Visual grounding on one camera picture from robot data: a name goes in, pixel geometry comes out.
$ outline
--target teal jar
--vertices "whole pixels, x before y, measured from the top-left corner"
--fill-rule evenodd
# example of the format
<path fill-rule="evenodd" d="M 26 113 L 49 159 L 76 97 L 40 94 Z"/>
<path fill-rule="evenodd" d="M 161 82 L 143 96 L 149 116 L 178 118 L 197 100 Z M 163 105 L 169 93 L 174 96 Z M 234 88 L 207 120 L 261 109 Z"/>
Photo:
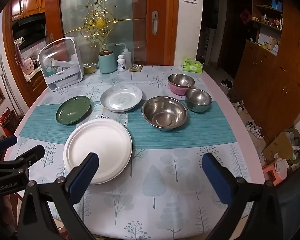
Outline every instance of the teal jar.
<path fill-rule="evenodd" d="M 99 52 L 99 68 L 102 74 L 108 74 L 118 69 L 117 61 L 112 50 L 103 50 Z"/>

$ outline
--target white ceramic plate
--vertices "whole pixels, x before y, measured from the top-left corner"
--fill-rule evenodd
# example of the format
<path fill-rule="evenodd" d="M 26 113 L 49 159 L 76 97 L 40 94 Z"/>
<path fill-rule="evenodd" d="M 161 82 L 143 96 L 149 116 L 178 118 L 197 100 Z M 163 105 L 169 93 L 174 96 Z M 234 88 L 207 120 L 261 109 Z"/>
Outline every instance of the white ceramic plate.
<path fill-rule="evenodd" d="M 63 161 L 66 169 L 79 166 L 94 152 L 99 157 L 99 168 L 90 184 L 101 184 L 118 176 L 127 166 L 132 141 L 127 129 L 112 119 L 95 119 L 75 129 L 66 141 Z"/>
<path fill-rule="evenodd" d="M 104 91 L 100 98 L 100 103 L 109 111 L 128 111 L 142 99 L 142 91 L 134 85 L 116 85 Z"/>

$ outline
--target dining table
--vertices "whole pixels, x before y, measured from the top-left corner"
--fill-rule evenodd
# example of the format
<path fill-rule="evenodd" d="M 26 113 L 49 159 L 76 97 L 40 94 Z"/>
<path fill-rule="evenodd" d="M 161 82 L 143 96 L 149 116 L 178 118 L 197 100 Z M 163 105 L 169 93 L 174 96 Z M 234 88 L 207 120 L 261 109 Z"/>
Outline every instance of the dining table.
<path fill-rule="evenodd" d="M 143 118 L 141 108 L 146 100 L 156 96 L 169 96 L 185 103 L 184 96 L 169 89 L 168 76 L 174 73 L 191 76 L 195 88 L 206 91 L 213 101 L 205 113 L 189 110 L 183 126 L 161 131 Z M 100 103 L 102 93 L 125 84 L 142 90 L 141 102 L 123 113 L 105 109 Z M 58 123 L 56 112 L 61 104 L 80 95 L 91 100 L 89 114 L 71 125 Z M 207 152 L 235 177 L 258 184 L 265 181 L 255 147 L 226 95 L 205 71 L 184 72 L 180 66 L 150 65 L 143 66 L 141 72 L 110 74 L 97 70 L 61 90 L 46 89 L 23 117 L 15 132 L 18 142 L 7 150 L 5 160 L 14 160 L 40 144 L 45 155 L 29 168 L 29 179 L 41 184 L 65 177 L 69 171 L 63 161 L 63 150 L 68 137 L 80 125 L 98 118 L 114 119 L 124 125 L 133 150 L 128 165 L 117 177 L 89 185 L 81 201 L 74 205 L 93 234 L 134 240 L 207 236 L 227 209 L 202 169 L 202 156 Z M 252 204 L 247 203 L 242 218 L 249 215 Z M 48 205 L 53 217 L 61 221 L 55 205 Z"/>

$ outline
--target green plate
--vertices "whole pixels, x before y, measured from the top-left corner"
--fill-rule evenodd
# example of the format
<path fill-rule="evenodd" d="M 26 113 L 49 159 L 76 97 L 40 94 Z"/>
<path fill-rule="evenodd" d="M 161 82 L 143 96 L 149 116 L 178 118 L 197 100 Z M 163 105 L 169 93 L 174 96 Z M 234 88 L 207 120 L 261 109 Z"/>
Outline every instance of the green plate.
<path fill-rule="evenodd" d="M 57 110 L 56 120 L 64 125 L 79 121 L 89 110 L 90 99 L 85 96 L 77 96 L 68 99 Z"/>

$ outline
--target green tissue package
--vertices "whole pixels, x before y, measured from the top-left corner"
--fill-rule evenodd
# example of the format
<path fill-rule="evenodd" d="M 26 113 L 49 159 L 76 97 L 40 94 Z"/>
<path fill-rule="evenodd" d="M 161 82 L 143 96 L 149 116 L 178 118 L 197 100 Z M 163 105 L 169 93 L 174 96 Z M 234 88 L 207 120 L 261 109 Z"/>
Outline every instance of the green tissue package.
<path fill-rule="evenodd" d="M 183 58 L 182 70 L 195 73 L 202 73 L 203 68 L 202 64 L 199 61 Z"/>

